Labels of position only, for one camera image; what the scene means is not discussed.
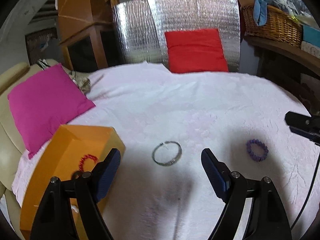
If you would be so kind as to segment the orange jewelry box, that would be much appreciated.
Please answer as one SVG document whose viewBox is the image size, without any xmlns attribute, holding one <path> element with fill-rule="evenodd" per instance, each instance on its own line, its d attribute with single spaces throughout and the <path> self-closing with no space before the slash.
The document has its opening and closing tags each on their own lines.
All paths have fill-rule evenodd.
<svg viewBox="0 0 320 240">
<path fill-rule="evenodd" d="M 70 180 L 75 171 L 91 171 L 112 148 L 121 154 L 125 145 L 113 127 L 61 125 L 42 155 L 28 183 L 20 214 L 20 231 L 30 238 L 31 227 L 50 178 Z"/>
</svg>

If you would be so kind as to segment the silver metal bangle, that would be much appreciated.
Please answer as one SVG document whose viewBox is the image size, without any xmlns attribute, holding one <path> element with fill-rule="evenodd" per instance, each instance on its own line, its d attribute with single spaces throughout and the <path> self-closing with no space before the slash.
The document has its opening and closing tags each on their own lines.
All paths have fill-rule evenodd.
<svg viewBox="0 0 320 240">
<path fill-rule="evenodd" d="M 182 147 L 176 141 L 161 142 L 153 149 L 151 157 L 157 165 L 169 167 L 181 159 Z"/>
</svg>

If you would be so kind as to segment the wooden side shelf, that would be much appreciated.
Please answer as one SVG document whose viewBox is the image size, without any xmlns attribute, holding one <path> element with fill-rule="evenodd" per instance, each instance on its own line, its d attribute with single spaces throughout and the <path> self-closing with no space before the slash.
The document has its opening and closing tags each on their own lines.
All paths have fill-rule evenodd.
<svg viewBox="0 0 320 240">
<path fill-rule="evenodd" d="M 319 58 L 307 53 L 306 51 L 303 51 L 285 42 L 277 42 L 256 36 L 246 35 L 244 36 L 244 40 L 246 40 L 252 46 L 271 50 L 295 60 L 319 75 Z"/>
</svg>

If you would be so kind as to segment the white patterned box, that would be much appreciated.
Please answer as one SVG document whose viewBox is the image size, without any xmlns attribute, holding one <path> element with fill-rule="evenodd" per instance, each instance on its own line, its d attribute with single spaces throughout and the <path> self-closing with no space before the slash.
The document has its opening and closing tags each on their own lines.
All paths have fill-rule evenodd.
<svg viewBox="0 0 320 240">
<path fill-rule="evenodd" d="M 301 50 L 305 51 L 309 54 L 311 54 L 312 56 L 320 59 L 320 48 L 316 45 L 313 45 L 309 42 L 305 42 L 303 41 L 301 44 Z"/>
</svg>

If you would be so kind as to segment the blue cardboard box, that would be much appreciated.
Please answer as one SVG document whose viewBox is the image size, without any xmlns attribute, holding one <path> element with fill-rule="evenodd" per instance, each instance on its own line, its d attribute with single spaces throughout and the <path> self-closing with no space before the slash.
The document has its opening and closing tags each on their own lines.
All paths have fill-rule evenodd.
<svg viewBox="0 0 320 240">
<path fill-rule="evenodd" d="M 320 31 L 308 25 L 303 25 L 303 41 L 308 42 L 319 48 Z"/>
</svg>

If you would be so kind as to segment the wicker basket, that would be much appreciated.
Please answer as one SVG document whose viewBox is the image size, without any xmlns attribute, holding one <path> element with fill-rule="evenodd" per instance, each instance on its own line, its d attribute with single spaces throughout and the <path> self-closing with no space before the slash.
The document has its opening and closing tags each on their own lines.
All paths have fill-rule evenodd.
<svg viewBox="0 0 320 240">
<path fill-rule="evenodd" d="M 303 38 L 303 26 L 301 24 L 280 9 L 268 5 L 266 24 L 257 26 L 253 18 L 253 8 L 253 5 L 241 7 L 248 35 L 288 43 L 297 48 L 300 47 Z"/>
</svg>

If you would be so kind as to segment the pink cushion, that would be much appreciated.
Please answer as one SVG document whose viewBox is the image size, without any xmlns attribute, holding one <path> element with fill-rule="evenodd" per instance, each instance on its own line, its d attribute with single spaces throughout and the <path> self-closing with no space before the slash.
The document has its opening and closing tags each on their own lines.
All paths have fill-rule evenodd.
<svg viewBox="0 0 320 240">
<path fill-rule="evenodd" d="M 7 98 L 29 159 L 53 137 L 60 125 L 95 107 L 60 63 L 15 86 Z"/>
</svg>

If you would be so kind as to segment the patterned fabric bundle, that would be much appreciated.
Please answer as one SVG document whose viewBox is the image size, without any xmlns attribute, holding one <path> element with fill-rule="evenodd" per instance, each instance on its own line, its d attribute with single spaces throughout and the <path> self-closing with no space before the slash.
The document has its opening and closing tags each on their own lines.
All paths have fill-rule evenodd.
<svg viewBox="0 0 320 240">
<path fill-rule="evenodd" d="M 92 89 L 97 88 L 100 81 L 103 79 L 104 74 L 95 75 L 93 79 L 90 79 L 89 73 L 80 73 L 76 71 L 70 71 L 68 73 L 69 78 L 73 81 L 76 87 L 84 94 L 87 95 Z"/>
</svg>

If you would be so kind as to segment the red cushion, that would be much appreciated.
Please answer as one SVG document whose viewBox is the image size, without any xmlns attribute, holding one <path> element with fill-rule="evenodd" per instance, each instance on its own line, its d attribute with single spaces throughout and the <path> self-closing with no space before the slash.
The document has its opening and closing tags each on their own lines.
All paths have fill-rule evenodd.
<svg viewBox="0 0 320 240">
<path fill-rule="evenodd" d="M 171 72 L 228 72 L 217 29 L 167 31 L 165 39 Z"/>
</svg>

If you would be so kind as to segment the blue cloth in basket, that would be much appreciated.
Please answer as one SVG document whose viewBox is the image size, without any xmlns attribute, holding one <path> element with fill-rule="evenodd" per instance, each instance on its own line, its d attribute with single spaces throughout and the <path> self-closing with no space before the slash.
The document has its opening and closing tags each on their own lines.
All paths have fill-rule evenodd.
<svg viewBox="0 0 320 240">
<path fill-rule="evenodd" d="M 253 19 L 258 27 L 267 22 L 267 5 L 270 0 L 254 0 Z"/>
</svg>

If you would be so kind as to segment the silver foil insulation sheet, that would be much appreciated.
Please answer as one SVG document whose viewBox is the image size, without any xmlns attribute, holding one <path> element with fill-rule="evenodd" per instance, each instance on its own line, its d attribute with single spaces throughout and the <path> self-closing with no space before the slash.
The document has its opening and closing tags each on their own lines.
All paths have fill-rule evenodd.
<svg viewBox="0 0 320 240">
<path fill-rule="evenodd" d="M 113 19 L 124 63 L 168 67 L 167 31 L 216 28 L 229 71 L 239 70 L 238 0 L 131 0 L 113 8 Z"/>
</svg>

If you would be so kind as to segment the brown wooden cabinet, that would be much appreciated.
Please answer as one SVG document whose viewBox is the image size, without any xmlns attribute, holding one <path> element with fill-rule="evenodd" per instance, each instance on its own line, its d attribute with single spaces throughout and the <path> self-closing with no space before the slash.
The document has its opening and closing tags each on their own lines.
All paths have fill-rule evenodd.
<svg viewBox="0 0 320 240">
<path fill-rule="evenodd" d="M 105 0 L 57 0 L 60 47 L 65 67 L 78 72 L 107 68 L 102 33 L 112 29 Z"/>
</svg>

